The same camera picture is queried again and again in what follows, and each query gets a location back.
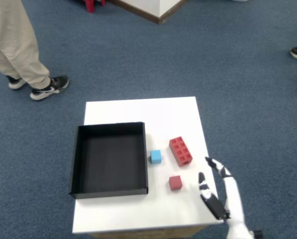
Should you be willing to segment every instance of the small blue cube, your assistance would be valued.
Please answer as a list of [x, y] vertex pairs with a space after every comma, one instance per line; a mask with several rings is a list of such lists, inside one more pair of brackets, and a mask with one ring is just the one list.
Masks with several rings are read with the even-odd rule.
[[152, 150], [150, 152], [150, 163], [156, 164], [162, 162], [162, 155], [160, 153], [160, 150]]

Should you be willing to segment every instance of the red cube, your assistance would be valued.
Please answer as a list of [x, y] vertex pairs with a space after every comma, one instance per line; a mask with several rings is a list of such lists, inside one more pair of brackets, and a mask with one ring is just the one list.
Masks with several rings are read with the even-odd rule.
[[182, 180], [180, 179], [180, 176], [173, 176], [173, 177], [170, 177], [169, 180], [169, 186], [170, 186], [170, 189], [172, 191], [174, 190], [179, 190], [182, 188]]
[[188, 151], [182, 137], [174, 138], [169, 141], [169, 147], [177, 161], [179, 167], [189, 164], [193, 157]]

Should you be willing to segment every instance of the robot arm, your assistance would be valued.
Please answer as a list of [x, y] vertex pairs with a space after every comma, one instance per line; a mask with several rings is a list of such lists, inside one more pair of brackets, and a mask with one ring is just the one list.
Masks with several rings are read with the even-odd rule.
[[203, 173], [199, 173], [200, 196], [216, 219], [223, 219], [229, 226], [227, 239], [262, 239], [261, 232], [250, 232], [245, 225], [242, 201], [237, 183], [228, 169], [215, 159], [206, 157], [208, 165], [222, 177], [225, 185], [225, 206], [209, 189]]

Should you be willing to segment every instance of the red object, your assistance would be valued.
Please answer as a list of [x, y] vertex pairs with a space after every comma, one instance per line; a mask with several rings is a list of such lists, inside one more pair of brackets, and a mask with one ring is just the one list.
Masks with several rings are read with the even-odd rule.
[[177, 161], [179, 167], [189, 164], [193, 157], [188, 151], [186, 144], [182, 137], [174, 138], [169, 141], [169, 147]]
[[[87, 7], [87, 11], [89, 13], [94, 12], [94, 0], [84, 0], [85, 1], [85, 6]], [[101, 0], [102, 6], [105, 6], [105, 0]]]
[[172, 191], [181, 189], [182, 186], [183, 186], [182, 185], [182, 180], [180, 179], [180, 176], [170, 177], [168, 182], [169, 182], [170, 189]]
[[85, 1], [85, 6], [87, 7], [87, 11], [89, 13], [94, 12], [94, 0], [84, 0]]

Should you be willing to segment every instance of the floor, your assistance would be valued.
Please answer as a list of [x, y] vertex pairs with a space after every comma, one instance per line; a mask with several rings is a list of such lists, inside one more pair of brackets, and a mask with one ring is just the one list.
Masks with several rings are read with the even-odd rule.
[[164, 25], [111, 4], [88, 14], [72, 0], [23, 3], [41, 61], [71, 85], [33, 102], [0, 74], [0, 239], [89, 238], [71, 234], [68, 195], [85, 102], [183, 96], [197, 98], [209, 155], [234, 174], [249, 229], [297, 239], [297, 0], [190, 0]]

